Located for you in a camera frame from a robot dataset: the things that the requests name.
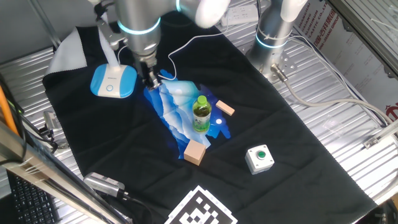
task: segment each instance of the bottle label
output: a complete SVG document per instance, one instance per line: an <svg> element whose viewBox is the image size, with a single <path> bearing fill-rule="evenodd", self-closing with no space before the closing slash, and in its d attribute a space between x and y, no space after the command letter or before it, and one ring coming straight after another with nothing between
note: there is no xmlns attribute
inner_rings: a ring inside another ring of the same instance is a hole
<svg viewBox="0 0 398 224"><path fill-rule="evenodd" d="M210 114L205 117L199 117L193 114L193 125L197 131L206 131L208 129L210 126Z"/></svg>

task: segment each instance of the green tea bottle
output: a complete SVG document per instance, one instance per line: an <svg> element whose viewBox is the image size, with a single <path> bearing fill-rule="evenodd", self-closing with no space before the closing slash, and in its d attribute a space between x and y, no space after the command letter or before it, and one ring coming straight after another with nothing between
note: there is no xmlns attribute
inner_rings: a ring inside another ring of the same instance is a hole
<svg viewBox="0 0 398 224"><path fill-rule="evenodd" d="M193 103L193 128L198 132L208 131L210 128L211 105L205 96L199 96Z"/></svg>

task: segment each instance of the small wooden block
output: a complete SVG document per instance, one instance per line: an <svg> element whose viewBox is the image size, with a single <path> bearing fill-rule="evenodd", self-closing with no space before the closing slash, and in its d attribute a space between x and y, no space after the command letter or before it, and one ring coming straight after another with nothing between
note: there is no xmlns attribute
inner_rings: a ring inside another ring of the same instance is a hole
<svg viewBox="0 0 398 224"><path fill-rule="evenodd" d="M226 105L224 102L222 102L221 100L219 100L216 103L216 107L218 107L220 110L224 111L226 114L232 116L232 114L235 112L234 109L232 109L232 107Z"/></svg>
<svg viewBox="0 0 398 224"><path fill-rule="evenodd" d="M191 140L184 152L184 159L199 166L206 152L206 146Z"/></svg>

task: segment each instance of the white wall outlet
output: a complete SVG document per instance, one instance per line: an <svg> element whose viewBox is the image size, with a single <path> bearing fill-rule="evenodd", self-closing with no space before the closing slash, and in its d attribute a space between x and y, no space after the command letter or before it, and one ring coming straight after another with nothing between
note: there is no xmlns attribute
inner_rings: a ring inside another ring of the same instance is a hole
<svg viewBox="0 0 398 224"><path fill-rule="evenodd" d="M244 158L252 175L269 170L274 165L274 159L266 145L249 149Z"/></svg>
<svg viewBox="0 0 398 224"><path fill-rule="evenodd" d="M228 9L228 12L221 18L222 26L227 26L227 17L228 26L257 22L259 20L256 5L239 6Z"/></svg>

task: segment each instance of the green button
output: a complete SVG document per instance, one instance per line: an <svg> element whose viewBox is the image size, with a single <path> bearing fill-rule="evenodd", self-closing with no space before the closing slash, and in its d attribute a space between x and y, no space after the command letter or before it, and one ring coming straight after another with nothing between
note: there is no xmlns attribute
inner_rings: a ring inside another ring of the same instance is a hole
<svg viewBox="0 0 398 224"><path fill-rule="evenodd" d="M258 158L263 159L266 157L266 153L263 151L259 151L259 152L257 152L257 156L258 156Z"/></svg>

